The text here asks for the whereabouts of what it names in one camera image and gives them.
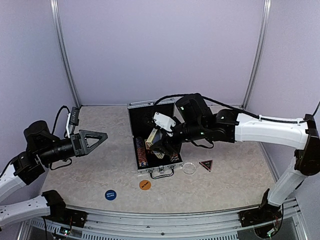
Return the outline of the blue playing card box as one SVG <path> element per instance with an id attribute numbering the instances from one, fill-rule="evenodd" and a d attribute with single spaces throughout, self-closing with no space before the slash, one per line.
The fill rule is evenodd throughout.
<path id="1" fill-rule="evenodd" d="M 159 129 L 154 128 L 148 138 L 145 140 L 145 146 L 147 150 L 150 150 L 158 159 L 163 159 L 165 154 L 156 150 L 151 150 L 151 146 L 161 140 L 162 133 Z"/>

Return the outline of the aluminium poker chip case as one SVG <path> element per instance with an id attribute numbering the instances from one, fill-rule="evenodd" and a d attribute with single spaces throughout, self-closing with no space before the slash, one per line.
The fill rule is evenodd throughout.
<path id="1" fill-rule="evenodd" d="M 152 125 L 153 112 L 172 117 L 174 100 L 166 99 L 155 106 L 155 100 L 131 102 L 127 105 L 130 129 L 136 158 L 137 173 L 149 174 L 154 180 L 174 175 L 176 168 L 183 166 L 179 154 L 165 155 L 150 147 L 161 140 L 162 133 Z"/>

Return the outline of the clear round dealer button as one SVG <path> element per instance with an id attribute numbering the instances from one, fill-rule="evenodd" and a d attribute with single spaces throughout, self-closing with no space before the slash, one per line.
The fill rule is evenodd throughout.
<path id="1" fill-rule="evenodd" d="M 192 162 L 185 162 L 182 166 L 182 171 L 184 174 L 186 174 L 188 176 L 192 176 L 196 173 L 197 167 Z"/>

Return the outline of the orange big blind button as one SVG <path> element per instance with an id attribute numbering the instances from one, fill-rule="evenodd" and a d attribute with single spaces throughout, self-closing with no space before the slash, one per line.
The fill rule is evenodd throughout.
<path id="1" fill-rule="evenodd" d="M 143 191 L 147 191 L 151 188 L 151 182 L 149 180 L 142 180 L 140 183 L 139 183 L 139 188 Z"/>

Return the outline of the black pink triangular button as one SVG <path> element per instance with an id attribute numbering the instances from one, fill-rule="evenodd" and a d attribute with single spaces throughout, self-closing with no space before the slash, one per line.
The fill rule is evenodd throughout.
<path id="1" fill-rule="evenodd" d="M 213 160 L 204 160 L 204 161 L 200 161 L 199 164 L 205 168 L 208 172 L 211 172 L 212 170 L 212 166 L 213 166 Z"/>

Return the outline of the blue small blind button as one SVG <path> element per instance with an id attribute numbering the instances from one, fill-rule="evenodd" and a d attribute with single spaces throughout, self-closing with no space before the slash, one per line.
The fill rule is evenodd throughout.
<path id="1" fill-rule="evenodd" d="M 115 190 L 110 189 L 105 192 L 104 197 L 108 201 L 113 201 L 116 199 L 117 193 Z"/>

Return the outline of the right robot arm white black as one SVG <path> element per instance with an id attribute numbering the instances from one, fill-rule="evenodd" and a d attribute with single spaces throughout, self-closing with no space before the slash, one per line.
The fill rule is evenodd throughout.
<path id="1" fill-rule="evenodd" d="M 151 148 L 165 155 L 179 154 L 183 143 L 206 140 L 208 148 L 215 142 L 261 142 L 294 148 L 293 160 L 272 188 L 265 191 L 261 204 L 239 213 L 243 227 L 281 218 L 285 199 L 302 182 L 320 171 L 320 137 L 313 114 L 303 118 L 277 118 L 256 115 L 227 104 L 212 113 L 208 97 L 199 93 L 178 94 L 175 106 L 182 120 L 156 109 L 149 123 L 162 136 Z"/>

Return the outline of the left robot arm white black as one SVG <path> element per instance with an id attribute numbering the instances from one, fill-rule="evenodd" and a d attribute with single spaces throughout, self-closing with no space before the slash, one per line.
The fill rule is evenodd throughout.
<path id="1" fill-rule="evenodd" d="M 23 131 L 26 150 L 13 157 L 0 174 L 1 201 L 17 190 L 29 186 L 44 174 L 46 169 L 52 170 L 53 163 L 64 161 L 70 166 L 73 158 L 89 155 L 108 139 L 105 132 L 82 129 L 75 132 L 75 127 L 79 124 L 79 108 L 63 105 L 60 109 L 67 110 L 66 136 L 56 136 L 55 131 L 50 130 L 44 120 L 35 121 L 27 127 Z M 70 211 L 56 190 L 44 191 L 30 200 L 0 207 L 1 228 L 35 217 L 63 223 L 70 218 Z"/>

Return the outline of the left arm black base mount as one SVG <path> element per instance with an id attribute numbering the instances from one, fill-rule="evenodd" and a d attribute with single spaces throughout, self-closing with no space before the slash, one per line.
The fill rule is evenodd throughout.
<path id="1" fill-rule="evenodd" d="M 70 227 L 84 228 L 87 216 L 85 211 L 67 208 L 65 204 L 56 204 L 50 206 L 50 214 L 44 218 Z"/>

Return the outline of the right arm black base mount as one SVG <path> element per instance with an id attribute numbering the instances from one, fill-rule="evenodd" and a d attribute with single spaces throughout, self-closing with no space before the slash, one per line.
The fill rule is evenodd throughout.
<path id="1" fill-rule="evenodd" d="M 240 211 L 238 216 L 243 228 L 262 224 L 275 219 L 275 214 L 270 209 L 259 207 Z"/>

